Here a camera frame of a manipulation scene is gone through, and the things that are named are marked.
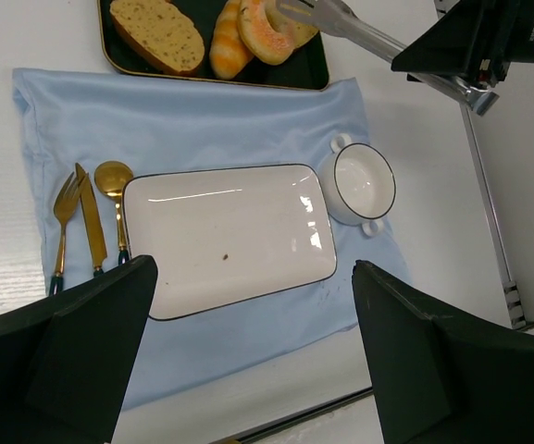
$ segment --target gold knife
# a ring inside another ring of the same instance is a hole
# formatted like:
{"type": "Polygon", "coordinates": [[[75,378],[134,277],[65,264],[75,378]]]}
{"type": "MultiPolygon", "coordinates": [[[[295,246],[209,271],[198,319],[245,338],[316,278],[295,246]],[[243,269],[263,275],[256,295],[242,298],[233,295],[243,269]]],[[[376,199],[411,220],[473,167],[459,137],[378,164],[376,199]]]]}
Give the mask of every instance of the gold knife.
{"type": "Polygon", "coordinates": [[[93,275],[99,276],[104,273],[102,263],[107,257],[104,232],[100,223],[100,215],[98,215],[96,199],[93,195],[90,176],[80,164],[75,164],[75,172],[78,175],[78,180],[83,178],[87,182],[83,185],[81,191],[81,210],[83,211],[85,230],[88,233],[88,243],[90,244],[90,253],[92,254],[93,275]]]}

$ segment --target tongs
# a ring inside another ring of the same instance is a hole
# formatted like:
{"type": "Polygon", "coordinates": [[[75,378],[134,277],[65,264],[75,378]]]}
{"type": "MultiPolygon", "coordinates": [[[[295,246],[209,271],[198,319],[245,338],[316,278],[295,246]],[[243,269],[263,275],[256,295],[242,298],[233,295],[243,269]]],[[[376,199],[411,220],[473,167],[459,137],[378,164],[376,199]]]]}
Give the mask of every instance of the tongs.
{"type": "MultiPolygon", "coordinates": [[[[348,39],[389,63],[406,48],[405,44],[361,21],[342,0],[276,0],[276,5],[284,16],[312,25],[328,35],[348,39]]],[[[495,92],[473,86],[460,77],[410,75],[466,105],[479,116],[499,98],[495,92]]]]}

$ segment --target plate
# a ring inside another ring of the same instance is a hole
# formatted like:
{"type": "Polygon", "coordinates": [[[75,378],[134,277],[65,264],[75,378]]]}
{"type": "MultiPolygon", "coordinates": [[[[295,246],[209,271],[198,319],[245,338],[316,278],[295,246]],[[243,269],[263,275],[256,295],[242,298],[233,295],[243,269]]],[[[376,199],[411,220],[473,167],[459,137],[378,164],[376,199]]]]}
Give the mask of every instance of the plate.
{"type": "Polygon", "coordinates": [[[150,316],[168,320],[329,278],[337,258],[305,165],[140,177],[124,191],[131,257],[150,254],[150,316]]]}
{"type": "Polygon", "coordinates": [[[163,74],[151,67],[118,36],[110,18],[111,0],[98,0],[102,48],[110,64],[118,71],[141,76],[175,79],[211,80],[225,83],[274,86],[301,90],[323,90],[329,85],[329,69],[320,34],[296,51],[285,63],[272,67],[258,59],[251,61],[233,80],[218,80],[209,64],[209,48],[217,16],[226,0],[172,0],[182,14],[188,16],[201,33],[205,43],[205,60],[197,75],[185,78],[163,74]]]}

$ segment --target light blue placemat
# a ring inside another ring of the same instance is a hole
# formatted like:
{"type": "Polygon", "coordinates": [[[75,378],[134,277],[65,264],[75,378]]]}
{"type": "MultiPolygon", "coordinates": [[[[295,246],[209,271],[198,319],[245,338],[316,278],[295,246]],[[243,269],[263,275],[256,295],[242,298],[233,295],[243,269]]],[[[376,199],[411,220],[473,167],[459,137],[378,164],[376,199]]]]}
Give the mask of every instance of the light blue placemat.
{"type": "MultiPolygon", "coordinates": [[[[336,133],[368,142],[355,80],[324,92],[300,92],[19,68],[13,81],[47,277],[59,236],[53,202],[75,162],[91,174],[106,160],[125,162],[136,175],[278,162],[305,163],[317,171],[336,133]]],[[[95,192],[107,271],[118,256],[114,205],[95,192]]],[[[391,228],[374,239],[334,220],[332,229],[338,268],[330,279],[176,321],[149,320],[123,409],[354,327],[351,275],[357,259],[409,279],[391,228]]],[[[81,210],[69,222],[68,240],[66,288],[92,275],[81,210]]]]}

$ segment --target white table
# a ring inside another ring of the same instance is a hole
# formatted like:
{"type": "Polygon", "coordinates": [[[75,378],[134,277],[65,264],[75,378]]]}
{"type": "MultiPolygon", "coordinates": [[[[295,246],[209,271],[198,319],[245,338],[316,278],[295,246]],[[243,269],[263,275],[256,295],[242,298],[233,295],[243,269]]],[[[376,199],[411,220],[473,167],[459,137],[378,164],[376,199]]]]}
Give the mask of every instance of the white table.
{"type": "MultiPolygon", "coordinates": [[[[436,20],[430,0],[348,3],[358,16],[405,43],[436,20]]],[[[385,62],[352,43],[325,36],[325,45],[332,79],[357,77],[372,142],[396,174],[398,197],[391,220],[415,286],[509,326],[458,105],[425,85],[406,82],[404,74],[391,73],[385,62]]],[[[44,296],[40,239],[20,156],[19,115],[11,99],[15,67],[112,72],[101,50],[96,2],[0,0],[0,313],[44,296]]],[[[169,438],[180,444],[205,443],[369,383],[354,330],[124,413],[114,442],[169,438]]],[[[313,434],[331,437],[326,430],[346,435],[335,433],[335,441],[365,442],[370,436],[368,442],[380,442],[373,399],[267,442],[300,442],[313,434]],[[345,422],[350,425],[338,426],[345,422]],[[359,436],[351,437],[353,432],[359,436]]]]}

